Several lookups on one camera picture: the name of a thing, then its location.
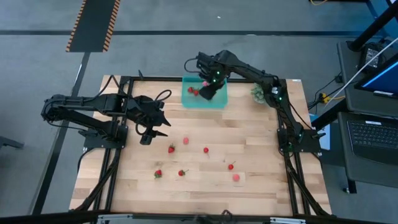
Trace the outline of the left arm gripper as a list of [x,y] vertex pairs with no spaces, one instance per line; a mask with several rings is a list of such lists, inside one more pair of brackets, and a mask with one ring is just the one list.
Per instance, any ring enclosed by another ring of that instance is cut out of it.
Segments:
[[153,130],[153,127],[159,127],[163,124],[171,126],[162,111],[164,105],[163,101],[153,100],[144,95],[128,99],[126,117],[136,124],[136,133],[141,136],[140,144],[150,145],[153,138],[168,136],[165,133]]

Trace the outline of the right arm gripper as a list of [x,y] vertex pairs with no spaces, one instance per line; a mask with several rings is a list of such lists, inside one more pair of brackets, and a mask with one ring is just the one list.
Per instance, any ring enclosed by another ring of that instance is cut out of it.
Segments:
[[218,63],[212,56],[199,52],[197,55],[197,68],[200,70],[199,76],[209,85],[199,90],[199,95],[206,100],[211,100],[217,92],[224,87],[226,72],[224,66]]

